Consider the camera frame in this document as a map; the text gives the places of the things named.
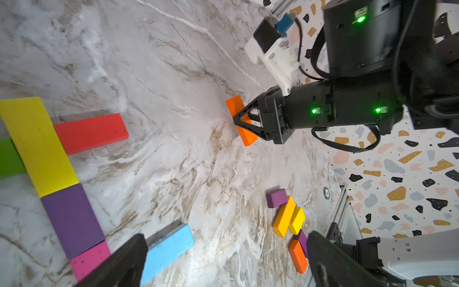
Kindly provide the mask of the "red block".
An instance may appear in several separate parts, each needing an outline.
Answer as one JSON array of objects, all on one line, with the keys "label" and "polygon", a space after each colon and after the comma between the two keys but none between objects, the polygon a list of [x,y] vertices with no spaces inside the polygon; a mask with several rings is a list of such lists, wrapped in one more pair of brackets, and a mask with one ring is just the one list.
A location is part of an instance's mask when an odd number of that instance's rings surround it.
[{"label": "red block", "polygon": [[129,138],[120,114],[93,117],[54,125],[68,155],[99,148]]}]

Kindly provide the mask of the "yellow short block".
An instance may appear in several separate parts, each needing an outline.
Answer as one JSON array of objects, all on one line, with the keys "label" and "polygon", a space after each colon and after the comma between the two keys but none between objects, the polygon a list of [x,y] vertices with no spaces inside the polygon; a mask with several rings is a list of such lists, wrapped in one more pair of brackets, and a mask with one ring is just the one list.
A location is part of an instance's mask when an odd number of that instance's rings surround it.
[{"label": "yellow short block", "polygon": [[298,235],[302,229],[306,215],[301,207],[296,207],[289,223],[289,230],[293,235]]}]

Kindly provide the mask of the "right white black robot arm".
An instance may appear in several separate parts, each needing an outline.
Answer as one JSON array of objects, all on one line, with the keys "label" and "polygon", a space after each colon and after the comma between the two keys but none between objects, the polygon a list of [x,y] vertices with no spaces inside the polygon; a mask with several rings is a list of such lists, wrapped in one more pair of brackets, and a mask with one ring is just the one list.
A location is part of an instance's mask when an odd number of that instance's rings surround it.
[{"label": "right white black robot arm", "polygon": [[245,50],[276,86],[237,108],[241,132],[284,144],[298,129],[364,125],[380,139],[408,110],[415,129],[459,130],[459,37],[435,42],[436,1],[330,1],[310,49],[315,75],[297,86],[301,54],[287,31],[294,11],[265,17]]}]

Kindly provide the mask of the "magenta block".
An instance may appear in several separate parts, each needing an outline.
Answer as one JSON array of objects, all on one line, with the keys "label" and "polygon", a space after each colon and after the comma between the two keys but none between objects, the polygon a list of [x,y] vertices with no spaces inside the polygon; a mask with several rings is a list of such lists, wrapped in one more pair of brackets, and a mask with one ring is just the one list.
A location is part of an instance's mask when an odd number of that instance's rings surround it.
[{"label": "magenta block", "polygon": [[111,253],[106,241],[76,256],[70,260],[74,275],[78,282],[82,281],[94,269],[110,257]]}]

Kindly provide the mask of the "purple block group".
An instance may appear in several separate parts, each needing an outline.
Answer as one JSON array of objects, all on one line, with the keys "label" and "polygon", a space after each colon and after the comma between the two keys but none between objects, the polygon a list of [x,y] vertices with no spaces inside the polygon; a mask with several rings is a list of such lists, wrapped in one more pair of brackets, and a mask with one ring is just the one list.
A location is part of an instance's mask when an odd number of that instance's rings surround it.
[{"label": "purple block group", "polygon": [[81,184],[41,199],[67,259],[72,260],[105,240]]}]

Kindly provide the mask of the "yellow long block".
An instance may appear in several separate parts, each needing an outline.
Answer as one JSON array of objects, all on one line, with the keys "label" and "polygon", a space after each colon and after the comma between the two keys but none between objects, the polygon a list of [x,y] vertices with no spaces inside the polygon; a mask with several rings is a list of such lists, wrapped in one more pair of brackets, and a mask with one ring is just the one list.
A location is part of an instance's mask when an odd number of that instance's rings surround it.
[{"label": "yellow long block", "polygon": [[39,197],[79,183],[41,98],[2,100],[1,118]]}]

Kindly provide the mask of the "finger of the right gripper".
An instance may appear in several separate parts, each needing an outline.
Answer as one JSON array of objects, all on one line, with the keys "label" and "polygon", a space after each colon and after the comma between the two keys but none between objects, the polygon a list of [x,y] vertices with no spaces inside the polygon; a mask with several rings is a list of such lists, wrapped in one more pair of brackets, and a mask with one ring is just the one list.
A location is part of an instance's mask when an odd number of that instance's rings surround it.
[{"label": "finger of the right gripper", "polygon": [[265,141],[269,141],[269,135],[266,133],[266,131],[261,128],[261,127],[258,127],[258,126],[254,126],[253,124],[249,124],[249,123],[246,123],[244,121],[241,121],[241,120],[234,120],[234,124],[238,127],[241,127],[242,129],[245,129],[251,133],[253,133],[254,135],[257,135],[257,137],[265,140]]},{"label": "finger of the right gripper", "polygon": [[265,94],[260,94],[247,105],[243,104],[240,95],[232,97],[232,107],[235,112],[233,115],[233,122],[234,120],[244,121],[243,119],[247,116],[250,120],[263,124],[261,104],[265,97]]}]

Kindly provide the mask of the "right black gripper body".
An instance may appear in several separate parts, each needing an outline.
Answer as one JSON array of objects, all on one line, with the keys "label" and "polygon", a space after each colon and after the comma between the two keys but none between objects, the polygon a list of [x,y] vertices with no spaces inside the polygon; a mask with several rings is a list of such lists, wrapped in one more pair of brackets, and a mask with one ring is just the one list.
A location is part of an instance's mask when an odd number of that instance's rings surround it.
[{"label": "right black gripper body", "polygon": [[279,88],[257,97],[262,128],[258,136],[284,144],[298,129],[325,131],[332,116],[331,86],[302,85],[282,95]]}]

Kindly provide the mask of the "green block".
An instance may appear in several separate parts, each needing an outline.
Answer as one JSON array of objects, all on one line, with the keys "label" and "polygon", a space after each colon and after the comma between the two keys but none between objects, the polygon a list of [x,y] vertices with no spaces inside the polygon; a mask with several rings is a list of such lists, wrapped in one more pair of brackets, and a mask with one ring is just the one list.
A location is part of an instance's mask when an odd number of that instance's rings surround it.
[{"label": "green block", "polygon": [[1,179],[26,172],[19,153],[10,138],[1,139],[0,160]]}]

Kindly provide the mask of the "light blue long block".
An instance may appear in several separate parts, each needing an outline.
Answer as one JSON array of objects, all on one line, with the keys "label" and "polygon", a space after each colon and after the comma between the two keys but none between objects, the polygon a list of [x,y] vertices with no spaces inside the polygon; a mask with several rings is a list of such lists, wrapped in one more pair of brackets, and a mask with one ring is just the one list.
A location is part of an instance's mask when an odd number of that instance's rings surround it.
[{"label": "light blue long block", "polygon": [[160,239],[148,244],[148,252],[142,272],[140,286],[144,287],[156,275],[171,265],[194,245],[188,224],[180,223]]}]

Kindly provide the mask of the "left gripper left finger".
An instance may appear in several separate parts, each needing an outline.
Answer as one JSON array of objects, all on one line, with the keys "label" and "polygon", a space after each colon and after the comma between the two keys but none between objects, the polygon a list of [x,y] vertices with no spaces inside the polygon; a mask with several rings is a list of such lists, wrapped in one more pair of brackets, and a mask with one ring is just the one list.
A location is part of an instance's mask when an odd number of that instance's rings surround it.
[{"label": "left gripper left finger", "polygon": [[143,234],[135,234],[101,265],[94,269],[78,287],[138,287],[148,252]]}]

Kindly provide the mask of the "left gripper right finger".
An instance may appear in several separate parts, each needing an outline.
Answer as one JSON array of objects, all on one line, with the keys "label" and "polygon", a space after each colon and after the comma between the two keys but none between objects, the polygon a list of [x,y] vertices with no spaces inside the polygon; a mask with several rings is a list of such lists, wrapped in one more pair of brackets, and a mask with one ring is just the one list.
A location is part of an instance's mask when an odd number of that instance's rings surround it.
[{"label": "left gripper right finger", "polygon": [[309,267],[318,287],[382,287],[383,284],[320,233],[307,239]]}]

